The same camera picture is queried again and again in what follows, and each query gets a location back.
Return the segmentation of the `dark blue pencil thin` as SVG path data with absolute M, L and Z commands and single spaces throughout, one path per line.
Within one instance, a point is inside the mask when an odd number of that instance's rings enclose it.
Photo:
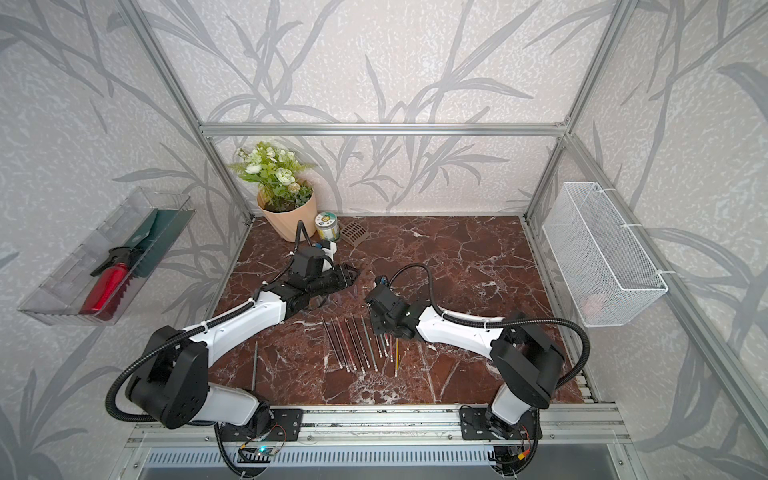
M 337 345 L 336 345 L 336 342 L 335 342 L 335 337 L 334 337 L 334 335 L 332 333 L 331 327 L 325 321 L 323 321 L 323 327 L 324 327 L 325 332 L 326 332 L 326 334 L 328 336 L 329 343 L 331 345 L 331 350 L 332 350 L 332 352 L 333 352 L 333 354 L 334 354 L 334 356 L 335 356 L 335 358 L 337 360 L 339 368 L 340 369 L 345 369 L 346 367 L 345 367 L 345 364 L 344 364 L 344 360 L 342 359 L 342 357 L 340 355 L 340 352 L 339 352 L 339 350 L 337 348 Z

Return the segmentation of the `green pencil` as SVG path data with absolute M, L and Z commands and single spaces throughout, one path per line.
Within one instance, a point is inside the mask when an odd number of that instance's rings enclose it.
M 258 378 L 258 341 L 254 342 L 253 356 L 252 356 L 252 375 L 251 375 L 251 391 L 256 391 L 256 384 Z

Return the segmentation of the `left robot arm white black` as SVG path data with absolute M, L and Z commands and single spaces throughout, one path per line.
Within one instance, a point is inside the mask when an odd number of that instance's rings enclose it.
M 250 391 L 211 382 L 209 370 L 246 340 L 306 310 L 312 299 L 351 287 L 360 272 L 336 262 L 336 251 L 335 242 L 312 241 L 299 223 L 288 263 L 244 303 L 184 329 L 156 330 L 142 355 L 108 389 L 107 414 L 168 429 L 228 424 L 255 436 L 267 434 L 275 423 L 269 403 Z

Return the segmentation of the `blue capped pencil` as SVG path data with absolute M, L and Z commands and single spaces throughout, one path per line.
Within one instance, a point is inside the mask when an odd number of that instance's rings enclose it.
M 363 343 L 363 338 L 362 338 L 362 335 L 360 333 L 360 329 L 359 329 L 359 327 L 358 327 L 354 317 L 353 317 L 351 323 L 352 323 L 353 329 L 355 331 L 355 335 L 357 337 L 357 341 L 359 343 L 359 349 L 360 349 L 363 361 L 365 362 L 366 368 L 368 370 L 370 370 L 371 369 L 371 364 L 370 364 L 369 358 L 368 358 L 367 353 L 366 353 L 365 344 Z

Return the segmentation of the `teal capped pencil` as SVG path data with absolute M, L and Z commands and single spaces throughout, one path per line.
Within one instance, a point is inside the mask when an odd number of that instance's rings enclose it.
M 365 319 L 362 318 L 362 317 L 361 317 L 361 325 L 362 325 L 362 329 L 363 329 L 364 342 L 366 344 L 366 348 L 368 350 L 369 357 L 370 357 L 370 363 L 371 363 L 374 371 L 378 372 L 379 369 L 378 369 L 378 365 L 377 365 L 377 361 L 376 361 L 376 352 L 373 349 L 372 340 L 371 340 L 371 337 L 369 335 L 369 331 L 368 331 L 368 328 L 366 326 Z

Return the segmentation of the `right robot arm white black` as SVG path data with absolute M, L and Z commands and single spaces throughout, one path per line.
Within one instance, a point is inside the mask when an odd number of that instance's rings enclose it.
M 491 319 L 480 320 L 478 327 L 461 325 L 425 302 L 407 303 L 387 285 L 375 286 L 365 302 L 377 334 L 446 344 L 489 359 L 504 381 L 490 404 L 489 419 L 512 426 L 526 411 L 550 406 L 565 352 L 539 325 L 493 329 L 496 321 Z

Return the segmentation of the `black capped pencil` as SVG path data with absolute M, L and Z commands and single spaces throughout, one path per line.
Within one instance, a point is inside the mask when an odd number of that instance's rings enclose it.
M 352 349 L 354 351 L 356 361 L 357 361 L 357 363 L 359 365 L 359 369 L 362 372 L 365 372 L 366 371 L 365 360 L 364 360 L 364 357 L 363 357 L 363 355 L 361 353 L 361 350 L 359 349 L 359 345 L 357 343 L 357 340 L 356 340 L 353 328 L 352 328 L 351 323 L 350 323 L 350 321 L 348 319 L 345 320 L 345 325 L 346 325 L 346 328 L 347 328 L 347 331 L 348 331 L 348 336 L 349 336 L 350 342 L 352 344 Z

